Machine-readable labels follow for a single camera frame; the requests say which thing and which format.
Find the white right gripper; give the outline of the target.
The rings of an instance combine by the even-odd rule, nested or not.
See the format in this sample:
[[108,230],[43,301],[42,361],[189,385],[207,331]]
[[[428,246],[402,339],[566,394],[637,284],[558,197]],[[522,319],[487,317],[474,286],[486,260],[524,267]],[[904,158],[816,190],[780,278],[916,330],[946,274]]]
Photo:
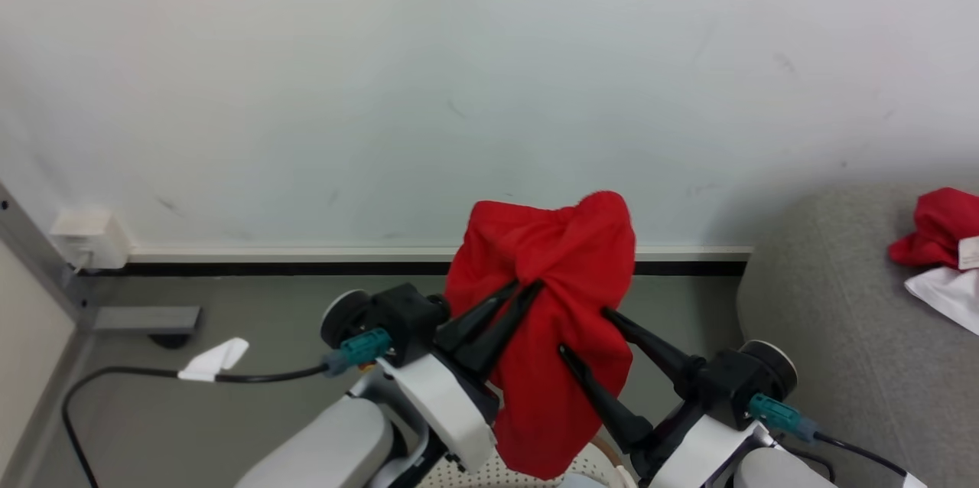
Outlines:
[[[702,356],[683,353],[611,307],[602,316],[668,377],[678,397],[696,394],[695,380],[706,363]],[[640,487],[724,487],[745,454],[768,446],[768,428],[761,421],[731,428],[696,402],[676,405],[653,426],[599,383],[572,348],[562,344],[558,352],[616,446],[629,455]]]

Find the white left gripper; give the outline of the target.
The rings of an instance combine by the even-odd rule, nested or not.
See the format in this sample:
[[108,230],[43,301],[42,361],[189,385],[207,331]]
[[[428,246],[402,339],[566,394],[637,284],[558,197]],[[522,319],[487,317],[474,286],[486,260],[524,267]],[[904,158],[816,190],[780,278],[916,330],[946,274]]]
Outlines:
[[[434,345],[445,353],[457,352],[457,362],[475,379],[489,380],[542,289],[541,279],[526,286],[511,280],[440,327]],[[478,473],[493,456],[496,437],[450,367],[433,353],[402,366],[386,358],[376,363],[382,380],[394,383],[394,401],[387,406],[419,438],[427,435],[429,441],[443,443],[466,473]]]

